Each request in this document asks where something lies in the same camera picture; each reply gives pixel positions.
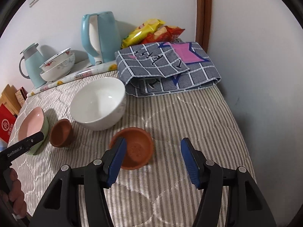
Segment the yellow chip bag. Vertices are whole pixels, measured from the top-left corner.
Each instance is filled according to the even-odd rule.
[[[149,19],[145,21],[142,25],[137,27],[122,40],[122,48],[124,49],[140,43],[143,39],[146,38],[149,32],[154,33],[161,25],[164,24],[165,22],[159,19]]]

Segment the red box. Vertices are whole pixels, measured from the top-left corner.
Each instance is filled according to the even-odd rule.
[[[3,105],[0,106],[0,137],[3,141],[9,143],[9,137],[12,133],[16,118],[11,112]]]

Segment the plaid cloth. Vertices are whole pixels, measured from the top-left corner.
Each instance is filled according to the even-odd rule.
[[[150,43],[116,52],[118,78],[136,97],[203,89],[221,80],[198,43]]]

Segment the printed logo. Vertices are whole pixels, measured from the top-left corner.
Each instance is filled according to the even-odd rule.
[[[7,119],[2,120],[1,127],[4,131],[9,130],[9,121]]]
[[[15,149],[14,151],[12,151],[11,153],[7,154],[7,157],[11,157],[13,154],[21,151],[23,148],[22,146],[20,146],[19,148]]]

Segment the wooden door frame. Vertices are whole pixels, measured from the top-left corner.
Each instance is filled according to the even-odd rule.
[[[205,52],[208,50],[210,25],[212,20],[212,0],[197,0],[196,42]]]

